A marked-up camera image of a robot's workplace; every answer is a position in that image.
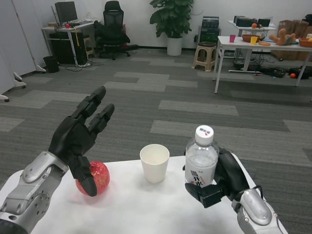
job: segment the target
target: office chair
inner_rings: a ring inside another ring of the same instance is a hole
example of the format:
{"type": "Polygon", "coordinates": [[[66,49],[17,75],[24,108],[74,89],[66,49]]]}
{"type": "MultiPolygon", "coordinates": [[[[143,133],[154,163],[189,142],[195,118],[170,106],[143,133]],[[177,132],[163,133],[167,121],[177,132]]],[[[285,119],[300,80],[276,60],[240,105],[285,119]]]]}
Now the office chair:
{"type": "Polygon", "coordinates": [[[120,8],[119,2],[106,2],[103,16],[104,25],[97,21],[94,23],[95,39],[100,57],[103,53],[112,53],[112,60],[115,60],[116,53],[125,53],[129,57],[130,54],[121,47],[123,44],[129,43],[130,39],[122,27],[123,10],[120,8]]]}

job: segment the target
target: white paper cup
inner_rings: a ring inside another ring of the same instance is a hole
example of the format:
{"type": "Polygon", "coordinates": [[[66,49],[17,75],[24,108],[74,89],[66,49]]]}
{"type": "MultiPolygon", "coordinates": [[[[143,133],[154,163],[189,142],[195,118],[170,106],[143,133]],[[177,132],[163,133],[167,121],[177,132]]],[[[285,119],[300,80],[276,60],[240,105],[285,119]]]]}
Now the white paper cup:
{"type": "Polygon", "coordinates": [[[165,179],[169,156],[169,150],[163,145],[147,145],[141,150],[144,176],[150,183],[159,183],[165,179]]]}

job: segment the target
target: bottle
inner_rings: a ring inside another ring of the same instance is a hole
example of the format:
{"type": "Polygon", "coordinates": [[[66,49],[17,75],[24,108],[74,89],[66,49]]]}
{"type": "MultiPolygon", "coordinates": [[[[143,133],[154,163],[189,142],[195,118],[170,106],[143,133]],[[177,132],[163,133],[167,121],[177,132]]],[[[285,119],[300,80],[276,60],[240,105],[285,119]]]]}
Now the bottle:
{"type": "Polygon", "coordinates": [[[200,187],[210,185],[214,179],[219,147],[214,141],[214,130],[201,125],[195,138],[186,146],[185,182],[200,187]]]}

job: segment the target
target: white table in background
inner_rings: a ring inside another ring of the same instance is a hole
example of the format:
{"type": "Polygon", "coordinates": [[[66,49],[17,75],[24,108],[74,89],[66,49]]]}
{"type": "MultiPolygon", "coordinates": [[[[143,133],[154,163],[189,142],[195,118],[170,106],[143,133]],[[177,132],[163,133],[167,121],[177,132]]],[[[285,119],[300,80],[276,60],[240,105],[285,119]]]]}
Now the white table in background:
{"type": "MultiPolygon", "coordinates": [[[[250,187],[254,187],[234,157],[250,187]]],[[[32,234],[243,234],[226,197],[204,209],[188,194],[184,164],[184,156],[171,157],[165,180],[150,184],[144,178],[140,160],[106,163],[111,176],[109,187],[94,198],[81,194],[68,172],[32,234]]],[[[18,184],[21,172],[13,174],[3,186],[0,204],[18,184]]],[[[280,227],[287,234],[281,223],[280,227]]]]}
{"type": "MultiPolygon", "coordinates": [[[[235,38],[235,41],[233,43],[230,42],[230,37],[225,37],[225,36],[219,36],[218,37],[218,48],[217,51],[220,55],[220,64],[219,64],[219,70],[217,74],[217,79],[216,79],[216,84],[215,84],[215,90],[214,93],[216,94],[218,92],[218,86],[219,86],[219,81],[220,81],[220,75],[221,75],[221,69],[222,69],[222,63],[224,59],[224,52],[225,50],[229,49],[247,49],[247,54],[245,58],[245,64],[244,64],[244,69],[242,72],[246,72],[249,66],[250,58],[253,52],[253,49],[270,49],[270,50],[286,50],[286,51],[303,51],[303,52],[308,52],[307,58],[303,63],[301,72],[298,76],[297,83],[295,86],[299,85],[299,82],[301,80],[301,77],[303,75],[304,70],[306,69],[306,66],[309,62],[309,59],[312,55],[312,47],[302,47],[299,44],[295,45],[276,45],[274,43],[271,44],[271,46],[262,46],[259,44],[256,45],[251,45],[248,42],[244,42],[243,38],[235,38]]],[[[214,79],[215,79],[215,74],[217,70],[217,63],[218,62],[218,56],[216,56],[216,61],[214,66],[214,79]]]]}
{"type": "MultiPolygon", "coordinates": [[[[82,30],[86,27],[89,27],[89,26],[92,26],[94,24],[94,22],[85,22],[85,23],[81,23],[81,25],[78,25],[76,26],[76,29],[77,31],[78,30],[82,30]]],[[[78,65],[78,62],[77,62],[77,59],[76,59],[76,52],[75,52],[75,47],[74,47],[74,43],[73,43],[73,38],[72,38],[72,34],[73,32],[75,32],[75,29],[74,28],[65,28],[65,27],[62,27],[62,28],[57,28],[55,29],[54,27],[45,27],[45,28],[42,28],[42,31],[43,31],[43,35],[44,35],[44,38],[47,42],[47,45],[48,45],[48,48],[49,48],[49,43],[48,43],[48,40],[59,40],[59,39],[54,39],[54,38],[49,38],[49,34],[48,32],[55,32],[57,30],[57,32],[65,32],[67,33],[68,35],[68,39],[62,39],[62,40],[69,40],[70,41],[70,44],[72,46],[72,51],[73,51],[73,55],[74,55],[74,60],[75,60],[75,64],[78,65]]]]}
{"type": "MultiPolygon", "coordinates": [[[[228,20],[228,23],[230,25],[232,25],[233,27],[238,29],[238,37],[241,37],[243,35],[243,31],[248,31],[248,32],[252,32],[254,34],[257,33],[264,33],[264,32],[268,32],[268,31],[272,31],[272,30],[276,30],[276,28],[274,28],[273,24],[270,24],[268,27],[262,27],[262,28],[252,28],[252,27],[238,27],[236,26],[236,24],[234,23],[233,20],[228,20]]],[[[236,57],[239,57],[239,55],[237,56],[237,51],[235,50],[235,54],[233,57],[225,57],[226,59],[234,59],[236,57]]]]}

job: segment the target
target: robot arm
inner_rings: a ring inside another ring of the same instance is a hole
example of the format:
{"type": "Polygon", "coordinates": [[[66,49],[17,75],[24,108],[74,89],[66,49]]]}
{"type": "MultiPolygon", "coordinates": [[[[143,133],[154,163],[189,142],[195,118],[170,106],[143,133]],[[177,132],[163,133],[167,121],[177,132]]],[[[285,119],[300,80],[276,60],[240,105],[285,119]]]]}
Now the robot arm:
{"type": "Polygon", "coordinates": [[[85,122],[96,111],[105,93],[105,88],[100,87],[87,96],[56,129],[49,151],[42,152],[22,172],[18,186],[0,209],[0,234],[30,234],[45,215],[51,196],[68,169],[88,195],[97,194],[90,163],[83,155],[106,127],[114,106],[105,107],[89,127],[85,126],[85,122]]]}
{"type": "Polygon", "coordinates": [[[283,234],[277,214],[263,199],[261,187],[249,187],[243,171],[230,152],[220,151],[214,180],[216,185],[201,188],[186,183],[185,188],[204,208],[220,202],[222,197],[227,196],[245,234],[283,234]],[[261,195],[256,191],[257,188],[260,188],[261,195]]]}

